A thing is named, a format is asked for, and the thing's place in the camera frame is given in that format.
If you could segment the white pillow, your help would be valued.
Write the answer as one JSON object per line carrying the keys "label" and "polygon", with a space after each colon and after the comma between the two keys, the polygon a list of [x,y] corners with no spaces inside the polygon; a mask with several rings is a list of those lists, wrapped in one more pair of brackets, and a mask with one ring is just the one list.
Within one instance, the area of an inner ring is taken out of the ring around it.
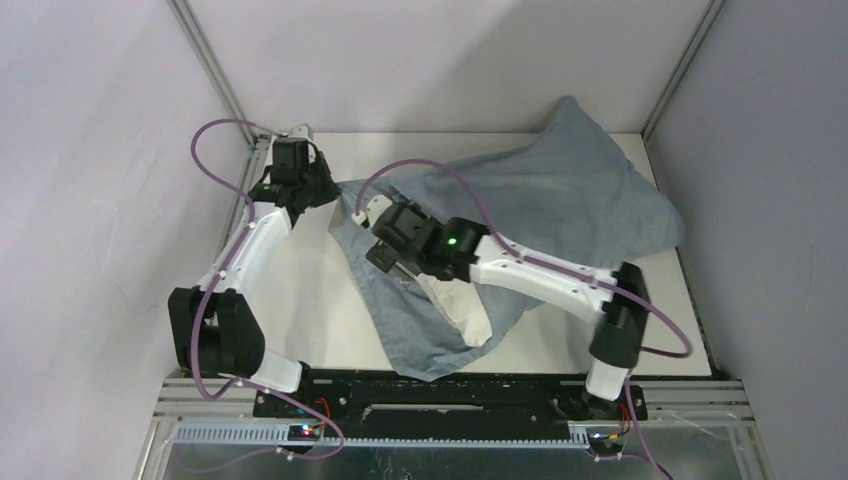
{"label": "white pillow", "polygon": [[489,316],[471,283],[439,280],[426,274],[417,275],[415,280],[467,346],[481,347],[492,337]]}

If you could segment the grey-blue pillowcase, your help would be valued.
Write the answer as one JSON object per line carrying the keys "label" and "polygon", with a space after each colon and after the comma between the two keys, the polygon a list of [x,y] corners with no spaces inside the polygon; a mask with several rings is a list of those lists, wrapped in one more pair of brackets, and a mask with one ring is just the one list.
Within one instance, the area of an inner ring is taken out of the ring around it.
{"label": "grey-blue pillowcase", "polygon": [[440,220],[491,218],[508,239],[593,267],[664,252],[685,236],[671,201],[571,96],[559,99],[547,126],[526,146],[457,160],[450,171],[399,168],[373,183],[343,181],[339,189],[341,217],[330,234],[347,259],[391,368],[425,381],[488,354],[538,301],[479,287],[494,335],[481,347],[467,346],[414,281],[396,279],[367,260],[375,237],[351,218],[359,193],[411,200]]}

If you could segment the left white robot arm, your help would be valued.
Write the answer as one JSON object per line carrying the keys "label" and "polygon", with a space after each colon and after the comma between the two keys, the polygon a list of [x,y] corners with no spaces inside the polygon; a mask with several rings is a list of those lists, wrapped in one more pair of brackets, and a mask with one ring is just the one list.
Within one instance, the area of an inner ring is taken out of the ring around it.
{"label": "left white robot arm", "polygon": [[181,367],[277,390],[278,404],[299,417],[316,403],[315,388],[301,380],[307,366],[267,346],[250,302],[272,252],[299,217],[335,201],[339,189],[307,124],[272,132],[266,162],[249,191],[234,190],[245,202],[236,233],[194,286],[172,291],[168,312]]}

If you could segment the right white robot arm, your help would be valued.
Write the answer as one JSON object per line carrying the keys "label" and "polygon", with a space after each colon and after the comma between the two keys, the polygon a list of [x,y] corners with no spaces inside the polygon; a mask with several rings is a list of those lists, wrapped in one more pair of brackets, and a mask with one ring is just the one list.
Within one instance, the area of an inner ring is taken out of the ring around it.
{"label": "right white robot arm", "polygon": [[477,292],[504,288],[554,305],[593,327],[591,357],[581,402],[606,418],[622,403],[622,390],[641,352],[647,310],[638,267],[587,267],[526,248],[484,224],[453,217],[441,222],[412,202],[376,195],[351,216],[377,239],[367,259],[387,274],[415,283],[470,347],[493,335]]}

